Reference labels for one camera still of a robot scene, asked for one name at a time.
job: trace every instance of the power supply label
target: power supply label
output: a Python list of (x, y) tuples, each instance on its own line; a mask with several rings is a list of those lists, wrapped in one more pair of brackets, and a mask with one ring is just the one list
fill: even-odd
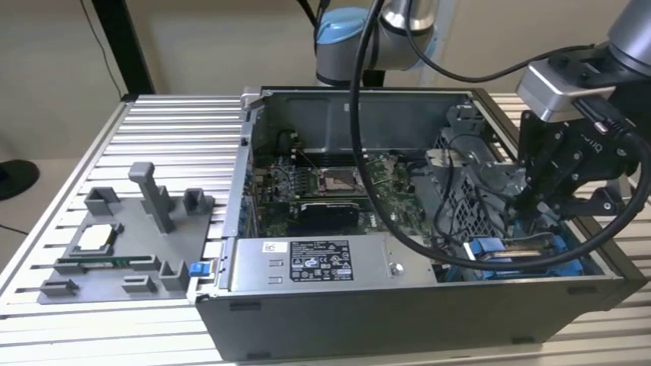
[(291, 242), (290, 263), (294, 282), (354, 280), (348, 240)]

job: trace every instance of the blue latch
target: blue latch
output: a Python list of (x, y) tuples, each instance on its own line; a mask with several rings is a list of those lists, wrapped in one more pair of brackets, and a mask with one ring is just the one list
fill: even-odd
[(195, 262), (188, 269), (191, 277), (207, 277), (211, 275), (211, 263)]

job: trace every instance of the slotted aluminum surface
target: slotted aluminum surface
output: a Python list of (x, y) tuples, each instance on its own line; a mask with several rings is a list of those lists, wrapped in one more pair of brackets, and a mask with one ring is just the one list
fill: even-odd
[[(515, 95), (494, 95), (519, 124), (526, 109)], [(203, 187), (216, 197), (206, 258), (220, 248), (220, 228), (239, 132), (238, 97), (142, 97), (123, 105), (88, 150), (54, 205), (3, 272), (0, 364), (222, 364), (199, 314), (184, 300), (38, 305), (35, 288), (47, 279), (84, 217), (83, 196), (112, 185), (134, 196), (127, 170), (154, 161), (159, 184), (171, 193)], [(589, 194), (598, 185), (582, 191)], [(609, 217), (598, 221), (606, 225)], [(651, 208), (619, 234), (618, 243), (651, 278)], [(651, 286), (609, 312), (579, 317), (545, 344), (411, 355), (287, 362), (284, 365), (513, 365), (651, 364)]]

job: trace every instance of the white floor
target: white floor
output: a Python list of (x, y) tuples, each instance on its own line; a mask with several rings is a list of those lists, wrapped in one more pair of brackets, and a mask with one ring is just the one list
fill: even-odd
[[(36, 184), (19, 196), (0, 201), (0, 224), (30, 231), (63, 186), (78, 159), (32, 160), (39, 166)], [(24, 235), (0, 228), (0, 271), (23, 243)]]

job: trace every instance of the black wire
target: black wire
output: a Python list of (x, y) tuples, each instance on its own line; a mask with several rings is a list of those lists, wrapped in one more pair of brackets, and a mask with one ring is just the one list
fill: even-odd
[[(410, 4), (407, 7), (407, 19), (411, 19), (411, 9), (413, 9), (413, 4), (414, 0), (410, 0)], [(503, 76), (514, 73), (519, 69), (525, 68), (533, 61), (539, 61), (541, 59), (546, 59), (547, 57), (553, 56), (557, 53), (562, 52), (570, 52), (570, 51), (579, 51), (579, 50), (591, 50), (594, 48), (594, 44), (585, 45), (585, 46), (570, 46), (570, 47), (563, 47), (557, 50), (553, 50), (550, 52), (545, 52), (541, 55), (525, 60), (523, 62), (515, 64), (514, 66), (506, 68), (502, 71), (498, 71), (490, 75), (486, 76), (479, 76), (479, 77), (471, 77), (471, 76), (462, 76), (459, 74), (455, 74), (451, 71), (447, 71), (442, 66), (437, 65), (437, 63), (427, 57), (427, 55), (421, 51), (418, 48), (417, 42), (414, 40), (414, 32), (411, 30), (411, 23), (407, 21), (405, 23), (405, 31), (407, 33), (407, 38), (410, 40), (410, 45), (414, 50), (414, 52), (418, 54), (418, 57), (421, 60), (434, 69), (437, 70), (442, 75), (447, 76), (450, 79), (458, 80), (461, 82), (471, 82), (471, 83), (478, 83), (478, 82), (489, 82), (491, 80), (499, 79)]]
[(316, 16), (310, 6), (310, 3), (307, 2), (307, 0), (296, 0), (296, 2), (303, 8), (303, 12), (306, 13), (307, 19), (310, 20), (312, 27), (316, 27)]
[(359, 176), (365, 184), (366, 192), (369, 194), (369, 200), (375, 208), (385, 226), (397, 239), (413, 249), (418, 254), (434, 259), (438, 262), (449, 263), (450, 265), (458, 265), (461, 267), (478, 269), (483, 271), (522, 271), (531, 268), (547, 268), (553, 265), (559, 265), (565, 262), (579, 258), (594, 251), (603, 243), (613, 239), (613, 237), (623, 230), (630, 224), (638, 213), (645, 208), (649, 194), (651, 193), (651, 147), (649, 147), (645, 139), (634, 132), (626, 132), (621, 136), (621, 142), (623, 146), (631, 148), (631, 154), (637, 155), (641, 160), (641, 180), (638, 183), (638, 189), (625, 207), (622, 213), (617, 218), (606, 225), (583, 244), (578, 245), (574, 249), (559, 253), (553, 256), (547, 256), (539, 259), (533, 259), (527, 262), (485, 262), (474, 261), (454, 257), (437, 247), (427, 248), (419, 242), (415, 242), (407, 234), (405, 234), (401, 228), (391, 220), (391, 215), (385, 210), (383, 202), (379, 199), (379, 192), (373, 185), (371, 175), (369, 173), (367, 164), (365, 162), (363, 146), (362, 146), (362, 133), (359, 125), (359, 90), (362, 71), (365, 66), (365, 58), (367, 55), (367, 48), (371, 41), (371, 34), (375, 29), (375, 22), (379, 17), (385, 1), (374, 0), (369, 17), (366, 19), (365, 28), (362, 29), (362, 36), (358, 45), (358, 53), (355, 55), (354, 75), (350, 83), (350, 136), (352, 142), (352, 151), (355, 158), (355, 165), (358, 166)]
[(86, 9), (84, 0), (79, 0), (79, 3), (82, 4), (82, 9), (84, 10), (86, 20), (88, 22), (88, 26), (91, 27), (92, 36), (95, 37), (95, 41), (98, 42), (98, 45), (100, 46), (102, 49), (102, 57), (104, 57), (106, 69), (110, 72), (110, 77), (111, 80), (114, 81), (115, 89), (118, 90), (118, 99), (120, 99), (123, 97), (123, 92), (120, 91), (120, 87), (118, 86), (118, 82), (115, 81), (114, 72), (111, 71), (110, 59), (106, 55), (104, 45), (100, 42), (100, 38), (98, 36), (98, 33), (95, 32), (95, 27), (92, 26), (91, 17), (88, 16), (88, 10)]
[(447, 156), (447, 182), (446, 182), (446, 189), (445, 189), (445, 192), (443, 192), (443, 197), (441, 199), (441, 204), (439, 204), (439, 207), (437, 208), (437, 212), (435, 212), (435, 232), (443, 237), (443, 239), (446, 239), (449, 242), (451, 242), (453, 244), (455, 244), (457, 246), (461, 246), (461, 242), (454, 238), (451, 237), (442, 229), (441, 229), (441, 222), (439, 222), (439, 218), (441, 218), (441, 213), (443, 212), (443, 209), (445, 209), (445, 206), (446, 206), (446, 203), (449, 202), (449, 199), (450, 199), (450, 194), (453, 193), (453, 183), (454, 183), (454, 176), (455, 176), (455, 164), (454, 164), (454, 161), (453, 161), (453, 157), (449, 155)]
[(7, 225), (2, 225), (2, 224), (0, 224), (0, 228), (3, 228), (4, 230), (14, 231), (15, 233), (19, 233), (19, 234), (23, 234), (23, 235), (30, 235), (30, 233), (28, 233), (27, 231), (23, 231), (23, 230), (15, 229), (14, 227), (7, 226)]

